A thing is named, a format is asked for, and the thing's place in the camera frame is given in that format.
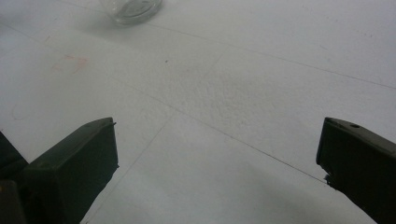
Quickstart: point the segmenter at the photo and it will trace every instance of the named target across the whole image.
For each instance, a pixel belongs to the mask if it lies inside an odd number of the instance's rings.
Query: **white surface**
[[[32,161],[114,118],[120,169],[83,223],[374,223],[315,157],[325,117],[396,141],[395,22],[390,0],[164,0],[129,28],[3,0],[0,130]]]

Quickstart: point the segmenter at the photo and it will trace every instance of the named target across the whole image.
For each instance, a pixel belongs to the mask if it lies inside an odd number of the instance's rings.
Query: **transparent container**
[[[99,0],[106,13],[120,25],[141,22],[160,9],[163,0]]]

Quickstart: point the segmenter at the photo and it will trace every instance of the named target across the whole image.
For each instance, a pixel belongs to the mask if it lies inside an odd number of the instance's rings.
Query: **glass jar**
[[[148,19],[162,0],[99,0],[105,12],[118,24],[128,25]]]

